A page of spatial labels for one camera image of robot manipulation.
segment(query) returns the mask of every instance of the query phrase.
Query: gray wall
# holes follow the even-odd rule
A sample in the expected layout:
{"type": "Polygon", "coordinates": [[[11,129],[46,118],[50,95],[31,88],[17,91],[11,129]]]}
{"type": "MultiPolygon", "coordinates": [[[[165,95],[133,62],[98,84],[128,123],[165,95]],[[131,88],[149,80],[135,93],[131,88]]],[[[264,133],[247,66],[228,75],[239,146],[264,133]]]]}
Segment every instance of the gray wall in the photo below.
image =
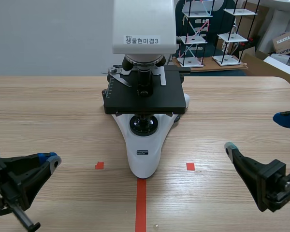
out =
{"type": "Polygon", "coordinates": [[[99,75],[112,54],[113,0],[0,0],[0,75],[99,75]]]}

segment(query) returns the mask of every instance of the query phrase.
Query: blue gripper tip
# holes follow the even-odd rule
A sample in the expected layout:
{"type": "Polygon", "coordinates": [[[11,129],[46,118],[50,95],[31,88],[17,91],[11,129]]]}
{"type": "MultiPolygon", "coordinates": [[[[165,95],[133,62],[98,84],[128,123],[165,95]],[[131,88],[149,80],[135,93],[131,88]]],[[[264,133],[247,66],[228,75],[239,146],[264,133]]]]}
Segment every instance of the blue gripper tip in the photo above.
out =
{"type": "Polygon", "coordinates": [[[290,128],[290,111],[275,114],[273,120],[282,127],[290,128]]]}
{"type": "Polygon", "coordinates": [[[55,152],[49,152],[49,153],[38,153],[40,165],[44,164],[47,159],[51,156],[57,156],[55,152]]]}

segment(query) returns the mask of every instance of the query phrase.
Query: white microscope body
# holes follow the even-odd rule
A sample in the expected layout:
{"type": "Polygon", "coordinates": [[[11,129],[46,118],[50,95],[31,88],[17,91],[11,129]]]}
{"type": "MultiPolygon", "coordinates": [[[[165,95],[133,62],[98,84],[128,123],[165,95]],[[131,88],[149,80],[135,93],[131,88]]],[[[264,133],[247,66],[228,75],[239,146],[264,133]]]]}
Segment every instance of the white microscope body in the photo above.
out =
{"type": "MultiPolygon", "coordinates": [[[[176,52],[173,0],[114,0],[114,3],[114,54],[124,54],[125,59],[142,72],[154,67],[164,54],[176,52]]],[[[187,94],[185,101],[188,108],[187,94]]],[[[138,178],[150,177],[158,167],[162,145],[177,115],[155,114],[158,128],[148,136],[131,131],[133,114],[113,117],[125,139],[132,172],[138,178]]]]}

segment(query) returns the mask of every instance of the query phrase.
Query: microscope base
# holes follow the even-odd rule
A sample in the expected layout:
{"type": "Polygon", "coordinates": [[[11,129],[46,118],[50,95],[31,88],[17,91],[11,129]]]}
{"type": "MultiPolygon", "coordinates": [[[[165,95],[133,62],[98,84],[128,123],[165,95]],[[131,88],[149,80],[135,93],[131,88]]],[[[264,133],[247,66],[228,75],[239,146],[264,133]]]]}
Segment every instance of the microscope base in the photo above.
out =
{"type": "MultiPolygon", "coordinates": [[[[185,94],[186,108],[189,106],[190,97],[185,94]]],[[[138,136],[130,129],[130,120],[134,115],[113,115],[118,124],[127,146],[129,166],[138,178],[149,178],[156,171],[161,155],[161,148],[178,115],[157,114],[157,131],[150,136],[138,136]]]]}

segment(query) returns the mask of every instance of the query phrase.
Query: cardboard box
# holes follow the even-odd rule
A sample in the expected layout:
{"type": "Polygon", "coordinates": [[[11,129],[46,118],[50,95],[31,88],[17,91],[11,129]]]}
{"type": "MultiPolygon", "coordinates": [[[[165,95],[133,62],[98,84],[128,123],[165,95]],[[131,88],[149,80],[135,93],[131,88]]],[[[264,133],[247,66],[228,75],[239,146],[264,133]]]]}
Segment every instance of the cardboard box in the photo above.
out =
{"type": "MultiPolygon", "coordinates": [[[[256,9],[257,9],[257,5],[253,4],[253,3],[250,3],[250,2],[247,2],[245,8],[247,10],[255,12],[256,9]]],[[[260,29],[261,29],[261,26],[263,24],[263,21],[265,20],[265,17],[267,15],[268,11],[269,11],[268,7],[265,7],[265,6],[259,6],[258,7],[257,15],[256,15],[255,21],[254,21],[254,23],[252,25],[251,32],[250,32],[250,35],[249,35],[250,38],[256,38],[258,36],[258,33],[259,33],[260,29]]],[[[241,25],[239,27],[238,33],[241,36],[243,36],[244,38],[248,37],[248,33],[249,33],[249,30],[250,30],[253,18],[254,18],[253,15],[246,15],[246,16],[242,17],[242,21],[241,21],[241,25]]],[[[241,20],[241,17],[237,16],[236,17],[236,24],[237,25],[239,24],[240,20],[241,20]]]]}
{"type": "Polygon", "coordinates": [[[242,62],[247,63],[248,73],[253,76],[277,76],[290,83],[289,74],[263,61],[268,56],[268,54],[260,51],[256,52],[255,57],[246,53],[242,62]]]}
{"type": "Polygon", "coordinates": [[[290,32],[273,39],[273,45],[277,54],[290,53],[290,32]]]}

